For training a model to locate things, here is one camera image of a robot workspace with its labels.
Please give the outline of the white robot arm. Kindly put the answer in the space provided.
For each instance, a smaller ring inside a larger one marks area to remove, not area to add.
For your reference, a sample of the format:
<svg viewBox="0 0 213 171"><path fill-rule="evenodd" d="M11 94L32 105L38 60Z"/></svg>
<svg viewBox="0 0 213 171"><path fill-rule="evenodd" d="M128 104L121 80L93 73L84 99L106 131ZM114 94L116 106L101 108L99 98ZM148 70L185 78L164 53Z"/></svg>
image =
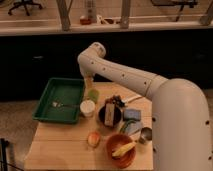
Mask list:
<svg viewBox="0 0 213 171"><path fill-rule="evenodd" d="M154 171L213 171L210 114L193 82L110 62L105 47L92 43L78 55L83 77L99 74L152 102Z"/></svg>

